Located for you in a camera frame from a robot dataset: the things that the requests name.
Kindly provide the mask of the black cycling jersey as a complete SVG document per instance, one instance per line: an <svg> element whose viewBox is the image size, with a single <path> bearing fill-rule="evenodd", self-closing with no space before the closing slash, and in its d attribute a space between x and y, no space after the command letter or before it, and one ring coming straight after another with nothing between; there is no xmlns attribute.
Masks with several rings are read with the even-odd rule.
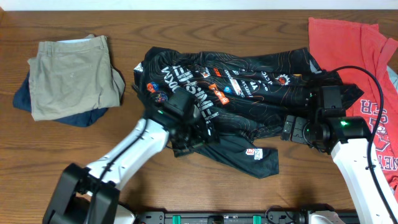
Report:
<svg viewBox="0 0 398 224"><path fill-rule="evenodd" d="M279 158L276 149L258 148L254 141L281 135L287 115L308 115L313 89L340 86L344 109L363 95L338 73L321 69L306 48L238 57L153 47L134 68L134 81L156 105L179 87L192 93L201 116L220 137L218 144L194 153L258 179L278 174Z"/></svg>

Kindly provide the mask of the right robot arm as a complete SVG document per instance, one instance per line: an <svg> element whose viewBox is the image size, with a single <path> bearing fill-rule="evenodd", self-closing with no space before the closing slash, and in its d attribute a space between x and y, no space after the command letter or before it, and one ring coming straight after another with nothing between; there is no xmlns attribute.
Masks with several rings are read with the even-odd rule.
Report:
<svg viewBox="0 0 398 224"><path fill-rule="evenodd" d="M281 140L329 154L339 168L360 223L397 223L397 201L384 178L362 117L311 121L288 115Z"/></svg>

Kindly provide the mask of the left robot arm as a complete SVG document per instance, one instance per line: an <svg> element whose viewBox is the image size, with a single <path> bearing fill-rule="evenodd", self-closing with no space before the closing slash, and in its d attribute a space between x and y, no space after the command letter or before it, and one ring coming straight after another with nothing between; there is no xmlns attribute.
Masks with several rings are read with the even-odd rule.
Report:
<svg viewBox="0 0 398 224"><path fill-rule="evenodd" d="M214 126L197 110L183 116L145 110L136 127L103 157L86 167L72 163L64 169L43 223L134 223L135 214L119 203L120 192L177 133L193 149L218 141Z"/></svg>

